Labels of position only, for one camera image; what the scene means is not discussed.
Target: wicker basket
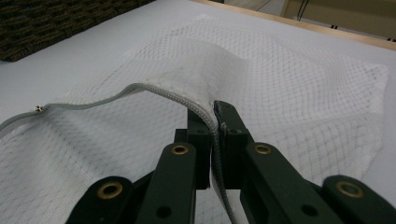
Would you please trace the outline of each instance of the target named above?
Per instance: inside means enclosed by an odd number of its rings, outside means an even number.
[[[152,0],[0,0],[0,60],[15,62]]]

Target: zipper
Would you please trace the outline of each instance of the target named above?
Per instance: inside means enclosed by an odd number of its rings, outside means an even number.
[[[155,93],[157,95],[161,95],[162,97],[175,101],[181,105],[186,106],[188,109],[190,109],[191,111],[193,111],[195,114],[197,114],[206,124],[206,126],[208,127],[212,137],[213,137],[213,170],[214,170],[214,175],[215,178],[217,180],[217,184],[218,184],[218,194],[220,196],[220,200],[227,212],[227,215],[229,217],[229,219],[231,220],[231,222],[237,223],[236,219],[233,215],[233,209],[231,208],[230,202],[228,200],[227,197],[227,192],[224,186],[224,177],[222,174],[222,163],[221,163],[221,154],[220,154],[220,147],[219,147],[219,125],[217,123],[216,120],[213,120],[210,116],[210,114],[206,113],[205,110],[196,105],[195,103],[184,99],[183,97],[180,97],[174,93],[171,93],[169,91],[164,91],[158,87],[155,87],[153,85],[149,85],[149,84],[144,84],[144,83],[135,83],[135,84],[131,84],[129,86],[127,86],[126,88],[124,88],[121,92],[119,92],[118,94],[109,97],[105,100],[102,101],[98,101],[92,104],[87,104],[87,105],[70,105],[70,104],[48,104],[45,106],[40,106],[37,105],[35,107],[35,111],[33,112],[27,112],[27,113],[23,113],[23,114],[19,114],[17,116],[14,116],[10,119],[7,119],[6,121],[4,121],[3,123],[0,124],[0,132],[2,132],[8,125],[21,120],[21,119],[28,119],[37,115],[41,115],[44,114],[48,109],[50,109],[51,107],[58,107],[58,108],[62,108],[62,109],[67,109],[67,110],[82,110],[82,109],[89,109],[95,106],[99,106],[99,105],[105,105],[108,104],[110,102],[113,102],[117,99],[120,99],[122,97],[125,97],[127,95],[136,93],[136,91],[140,91],[140,90],[146,90],[146,91],[150,91],[152,93]]]

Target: screw hole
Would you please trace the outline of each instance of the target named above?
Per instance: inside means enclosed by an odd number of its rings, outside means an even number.
[[[116,192],[117,189],[118,189],[118,188],[117,188],[116,186],[108,186],[108,187],[105,187],[105,188],[103,189],[103,193],[104,193],[104,194],[111,194],[111,193]]]
[[[168,206],[161,206],[157,209],[157,217],[159,218],[167,218],[172,214],[172,210]]]
[[[256,150],[257,153],[260,154],[270,154],[272,152],[271,148],[265,145],[257,145],[254,147],[254,150]]]
[[[175,147],[172,147],[171,151],[175,155],[183,155],[183,154],[186,154],[189,151],[189,149],[184,146],[175,146]]]
[[[100,199],[112,199],[122,192],[122,184],[120,182],[107,182],[103,184],[97,191]]]
[[[317,217],[318,216],[318,210],[316,209],[316,208],[314,208],[313,206],[311,206],[311,205],[303,205],[302,207],[301,207],[301,210],[307,215],[307,216],[310,216],[310,217]]]
[[[351,198],[362,198],[364,195],[363,190],[359,186],[347,181],[339,181],[335,186],[341,193]]]

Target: white mesh fabric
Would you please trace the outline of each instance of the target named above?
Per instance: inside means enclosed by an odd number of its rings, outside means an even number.
[[[136,88],[200,112],[235,105],[256,141],[279,148],[307,179],[360,178],[381,148],[385,66],[201,18],[167,28],[54,104],[91,105]],[[186,110],[146,91],[84,110],[49,107],[0,139],[0,223],[62,223],[96,180],[155,168]],[[213,190],[196,223],[228,223]]]

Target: metal zipper slider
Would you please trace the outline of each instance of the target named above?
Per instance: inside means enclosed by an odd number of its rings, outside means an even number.
[[[35,112],[40,113],[40,112],[43,112],[43,111],[44,111],[43,106],[41,106],[41,105],[35,106]]]

